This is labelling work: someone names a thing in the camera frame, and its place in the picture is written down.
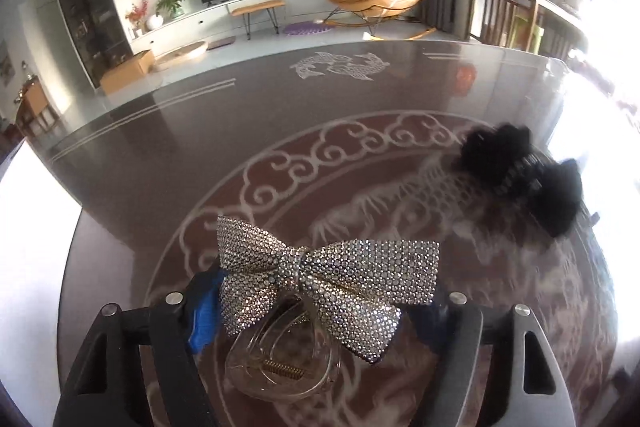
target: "green plant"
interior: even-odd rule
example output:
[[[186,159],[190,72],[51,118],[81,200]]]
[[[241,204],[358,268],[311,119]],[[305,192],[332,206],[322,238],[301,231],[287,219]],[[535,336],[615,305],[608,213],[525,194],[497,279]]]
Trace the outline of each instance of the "green plant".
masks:
[[[184,0],[159,0],[156,4],[156,10],[166,10],[168,14],[175,17],[182,8],[181,4]]]

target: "metal spring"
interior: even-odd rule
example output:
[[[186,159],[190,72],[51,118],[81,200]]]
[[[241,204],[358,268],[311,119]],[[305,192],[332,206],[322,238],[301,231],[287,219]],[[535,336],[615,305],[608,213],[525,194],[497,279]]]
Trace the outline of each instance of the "metal spring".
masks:
[[[305,376],[305,370],[288,363],[276,362],[271,359],[264,359],[262,361],[262,368],[274,375],[280,375],[281,377],[290,378],[291,380],[300,380]]]

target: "purple mat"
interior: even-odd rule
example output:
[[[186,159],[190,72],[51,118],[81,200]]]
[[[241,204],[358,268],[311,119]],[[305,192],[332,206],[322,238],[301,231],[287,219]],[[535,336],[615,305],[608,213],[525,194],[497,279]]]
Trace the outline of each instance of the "purple mat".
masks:
[[[317,22],[294,22],[284,28],[285,35],[314,35],[324,33],[332,29],[328,24]]]

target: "wooden bench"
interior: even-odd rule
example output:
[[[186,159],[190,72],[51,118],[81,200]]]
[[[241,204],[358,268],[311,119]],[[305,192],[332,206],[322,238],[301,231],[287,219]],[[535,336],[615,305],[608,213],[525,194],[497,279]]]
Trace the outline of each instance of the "wooden bench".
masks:
[[[260,10],[267,10],[269,14],[269,19],[271,19],[271,24],[273,24],[273,28],[276,30],[276,33],[280,33],[280,29],[278,28],[278,19],[276,17],[276,8],[279,6],[284,6],[283,0],[271,0],[260,2],[258,4],[249,4],[247,6],[242,6],[241,8],[236,8],[231,12],[231,15],[237,17],[239,15],[242,16],[242,24],[244,24],[244,29],[246,31],[246,39],[248,41],[251,40],[251,14],[255,12],[259,12]]]

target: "silver screw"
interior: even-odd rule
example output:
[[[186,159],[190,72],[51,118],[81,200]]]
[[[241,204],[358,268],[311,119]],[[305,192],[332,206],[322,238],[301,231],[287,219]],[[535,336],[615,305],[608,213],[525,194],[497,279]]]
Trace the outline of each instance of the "silver screw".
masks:
[[[515,310],[518,315],[522,315],[523,317],[526,317],[531,313],[531,308],[526,304],[516,304]]]
[[[164,298],[164,302],[171,305],[180,304],[182,302],[182,294],[180,292],[171,292]]]
[[[466,304],[466,295],[462,292],[451,292],[449,294],[449,299],[451,300],[451,302],[453,302],[453,304],[457,304],[459,306],[462,306],[462,304]]]
[[[115,315],[116,311],[118,311],[118,306],[116,304],[105,304],[100,313],[105,317],[111,317],[111,315]]]

